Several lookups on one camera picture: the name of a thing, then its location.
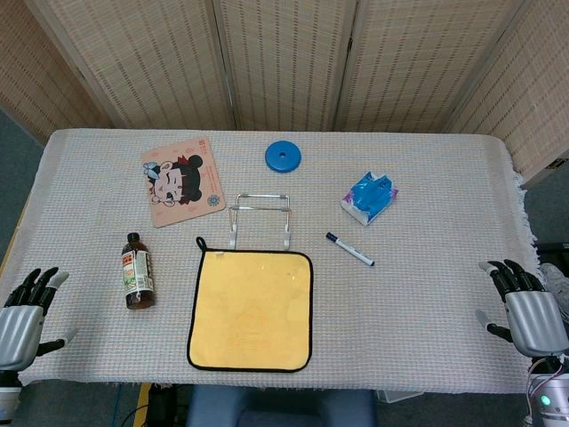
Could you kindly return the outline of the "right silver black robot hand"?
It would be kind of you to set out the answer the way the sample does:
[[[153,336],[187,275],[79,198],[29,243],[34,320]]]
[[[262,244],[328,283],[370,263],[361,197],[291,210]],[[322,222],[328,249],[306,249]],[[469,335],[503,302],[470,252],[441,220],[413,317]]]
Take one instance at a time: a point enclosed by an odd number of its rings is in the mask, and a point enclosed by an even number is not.
[[[568,336],[554,295],[517,262],[480,262],[506,312],[508,326],[498,326],[482,310],[476,318],[488,333],[514,344],[528,358],[560,357],[568,351]]]

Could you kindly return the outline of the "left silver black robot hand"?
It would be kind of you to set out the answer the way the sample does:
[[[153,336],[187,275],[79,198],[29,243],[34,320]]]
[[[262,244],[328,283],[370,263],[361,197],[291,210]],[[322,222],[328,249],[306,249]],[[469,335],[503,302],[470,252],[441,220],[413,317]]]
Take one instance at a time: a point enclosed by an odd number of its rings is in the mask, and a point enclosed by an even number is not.
[[[42,342],[44,321],[52,301],[69,273],[57,267],[32,270],[9,294],[1,308],[1,373],[18,373],[35,359],[64,348],[78,329],[62,337]]]

